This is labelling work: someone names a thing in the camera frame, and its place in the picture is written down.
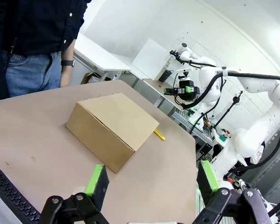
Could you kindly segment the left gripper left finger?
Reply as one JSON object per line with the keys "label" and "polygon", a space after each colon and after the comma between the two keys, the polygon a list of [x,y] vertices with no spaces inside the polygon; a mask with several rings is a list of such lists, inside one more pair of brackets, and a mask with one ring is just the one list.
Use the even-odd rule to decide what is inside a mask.
{"label": "left gripper left finger", "polygon": [[51,196],[47,199],[40,218],[41,224],[107,224],[101,213],[103,201],[109,185],[105,165],[96,165],[88,185],[82,192],[67,199]]}

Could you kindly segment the person's left hand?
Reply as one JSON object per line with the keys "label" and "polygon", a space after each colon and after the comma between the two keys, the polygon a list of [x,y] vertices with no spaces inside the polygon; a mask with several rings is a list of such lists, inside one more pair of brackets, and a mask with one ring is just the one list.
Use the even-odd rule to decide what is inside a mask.
{"label": "person's left hand", "polygon": [[59,87],[69,86],[71,73],[72,73],[72,67],[71,66],[62,66]]}

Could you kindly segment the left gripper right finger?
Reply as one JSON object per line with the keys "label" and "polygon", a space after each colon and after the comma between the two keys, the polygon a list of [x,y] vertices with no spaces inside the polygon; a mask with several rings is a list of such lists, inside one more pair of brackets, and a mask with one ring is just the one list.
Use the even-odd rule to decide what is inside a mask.
{"label": "left gripper right finger", "polygon": [[230,182],[220,186],[208,161],[200,161],[196,180],[205,207],[193,223],[218,224],[223,217],[232,217],[237,224],[271,223],[256,189],[247,188],[238,193]]}

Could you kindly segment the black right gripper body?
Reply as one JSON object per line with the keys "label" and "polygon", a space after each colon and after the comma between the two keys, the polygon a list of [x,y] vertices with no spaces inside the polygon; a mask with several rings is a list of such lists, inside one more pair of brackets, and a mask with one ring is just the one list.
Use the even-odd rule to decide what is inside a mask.
{"label": "black right gripper body", "polygon": [[182,100],[192,101],[200,95],[200,89],[192,80],[180,80],[177,93]]}

